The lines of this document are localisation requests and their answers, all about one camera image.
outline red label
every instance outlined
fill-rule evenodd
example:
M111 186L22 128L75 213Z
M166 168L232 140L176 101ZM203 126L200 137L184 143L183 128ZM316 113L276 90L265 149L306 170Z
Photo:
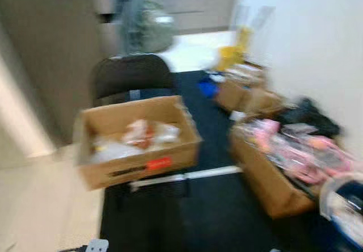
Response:
M170 157L163 157L160 159L151 160L146 164L148 170L158 170L170 167L172 164Z

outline chair backrest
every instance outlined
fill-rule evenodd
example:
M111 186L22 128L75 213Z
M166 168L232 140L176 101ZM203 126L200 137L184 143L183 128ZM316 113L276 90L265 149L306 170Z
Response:
M170 89L175 92L174 76L155 54L108 58L96 65L91 94L94 106L102 98L140 89Z

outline yellow object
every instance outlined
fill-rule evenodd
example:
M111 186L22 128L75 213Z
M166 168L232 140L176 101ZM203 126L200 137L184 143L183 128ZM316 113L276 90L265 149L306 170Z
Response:
M242 64L243 56L248 50L248 44L252 31L242 27L238 33L237 45L220 48L220 61L217 66L219 72L225 71L234 64Z

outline black rug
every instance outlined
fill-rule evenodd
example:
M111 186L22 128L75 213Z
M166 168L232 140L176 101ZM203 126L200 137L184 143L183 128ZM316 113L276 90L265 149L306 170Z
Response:
M204 139L197 171L233 165L228 115L200 92L204 72L176 75L178 94ZM169 95L143 90L141 98ZM317 213L272 221L240 174L161 184L130 193L127 184L105 190L100 237L109 252L122 251L318 251L311 233Z

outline white floor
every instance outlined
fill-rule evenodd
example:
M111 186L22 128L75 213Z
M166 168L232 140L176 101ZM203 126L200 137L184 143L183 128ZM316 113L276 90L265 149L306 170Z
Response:
M177 36L161 56L173 72L200 70L215 64L218 48L231 44L232 35ZM0 252L57 251L98 237L103 190L87 191L73 162L68 146L60 156L0 170Z

